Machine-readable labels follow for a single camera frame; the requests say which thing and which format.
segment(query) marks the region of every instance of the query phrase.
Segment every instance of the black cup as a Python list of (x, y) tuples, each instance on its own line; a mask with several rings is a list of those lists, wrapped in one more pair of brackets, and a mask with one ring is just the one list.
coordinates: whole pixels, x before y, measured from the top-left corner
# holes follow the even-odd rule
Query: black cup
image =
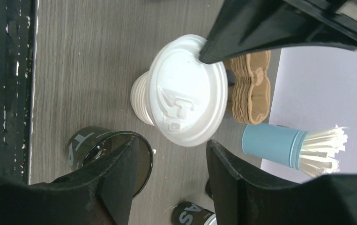
[(85, 127), (76, 132), (68, 142), (66, 147), (68, 164), (73, 170), (77, 170), (113, 151), (132, 136), (139, 138), (140, 146), (140, 160), (133, 193), (133, 198), (135, 198), (147, 184), (154, 161), (151, 146), (140, 134), (132, 131), (114, 131), (102, 127)]

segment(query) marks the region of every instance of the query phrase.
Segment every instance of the wooden table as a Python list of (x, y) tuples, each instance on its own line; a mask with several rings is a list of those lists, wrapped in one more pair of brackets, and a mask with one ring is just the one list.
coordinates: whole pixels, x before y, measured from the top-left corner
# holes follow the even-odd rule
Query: wooden table
[[(130, 106), (132, 84), (168, 42), (207, 37), (222, 0), (39, 0), (30, 182), (50, 182), (70, 172), (64, 147), (78, 129), (103, 126), (144, 135), (156, 149), (154, 170), (133, 200), (130, 224), (170, 224), (182, 200), (213, 210), (204, 194), (206, 145), (184, 148), (141, 122)], [(272, 86), (280, 51), (269, 70)], [(226, 116), (213, 136), (241, 153), (245, 125)]]

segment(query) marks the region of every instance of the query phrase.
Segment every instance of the white plastic lid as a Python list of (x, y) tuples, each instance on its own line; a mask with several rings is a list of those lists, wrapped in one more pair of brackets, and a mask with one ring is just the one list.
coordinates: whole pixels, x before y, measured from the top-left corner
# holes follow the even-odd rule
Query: white plastic lid
[(206, 40), (185, 35), (166, 45), (149, 70), (147, 112), (170, 141), (192, 147), (208, 141), (227, 106), (224, 64), (198, 60)]

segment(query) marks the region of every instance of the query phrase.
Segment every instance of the light blue paper cup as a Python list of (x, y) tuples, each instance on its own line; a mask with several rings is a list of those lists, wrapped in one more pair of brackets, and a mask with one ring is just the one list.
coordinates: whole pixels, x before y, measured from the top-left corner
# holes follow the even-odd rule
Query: light blue paper cup
[(261, 123), (247, 125), (242, 136), (244, 153), (300, 169), (300, 151), (308, 132)]

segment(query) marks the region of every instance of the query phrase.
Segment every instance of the bundle of straws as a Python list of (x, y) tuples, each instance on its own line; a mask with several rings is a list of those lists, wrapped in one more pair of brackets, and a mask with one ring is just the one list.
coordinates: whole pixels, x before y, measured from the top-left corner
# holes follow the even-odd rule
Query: bundle of straws
[(335, 155), (345, 151), (348, 137), (344, 129), (336, 125), (333, 129), (307, 134), (300, 151), (300, 170), (310, 177), (340, 171)]

